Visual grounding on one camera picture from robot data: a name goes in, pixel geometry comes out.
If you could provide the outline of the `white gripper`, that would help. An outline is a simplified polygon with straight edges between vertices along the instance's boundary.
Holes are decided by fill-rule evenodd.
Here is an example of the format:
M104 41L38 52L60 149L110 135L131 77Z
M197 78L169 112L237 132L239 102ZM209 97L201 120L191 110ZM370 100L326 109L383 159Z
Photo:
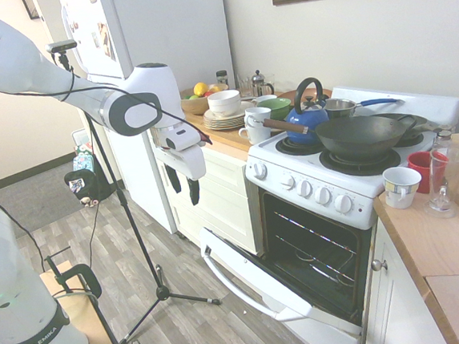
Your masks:
M194 144L182 151L157 147L155 157L166 164L166 174L176 193L181 192L181 183L176 171L187 177L192 205L197 205L200 195L198 180L206 174L206 164L201 147Z

